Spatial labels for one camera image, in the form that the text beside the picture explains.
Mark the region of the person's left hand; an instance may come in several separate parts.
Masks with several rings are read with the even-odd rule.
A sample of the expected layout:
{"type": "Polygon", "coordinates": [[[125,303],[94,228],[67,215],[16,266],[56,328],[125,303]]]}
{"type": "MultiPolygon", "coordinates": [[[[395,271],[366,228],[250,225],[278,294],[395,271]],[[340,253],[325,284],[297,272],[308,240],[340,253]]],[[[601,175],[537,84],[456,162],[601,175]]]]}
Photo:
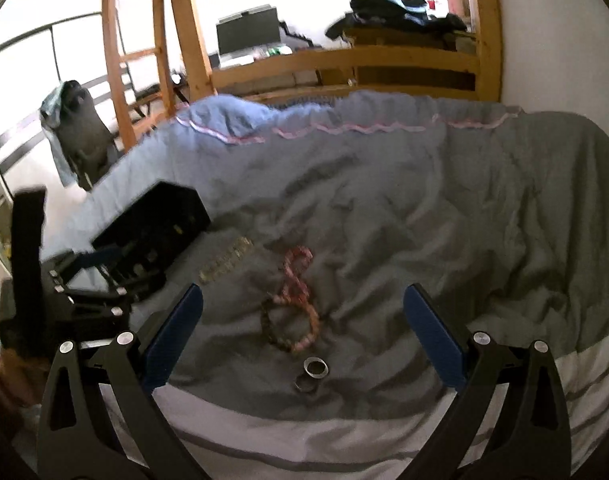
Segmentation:
{"type": "Polygon", "coordinates": [[[16,414],[42,403],[50,362],[26,360],[15,349],[0,350],[0,409],[16,414]]]}

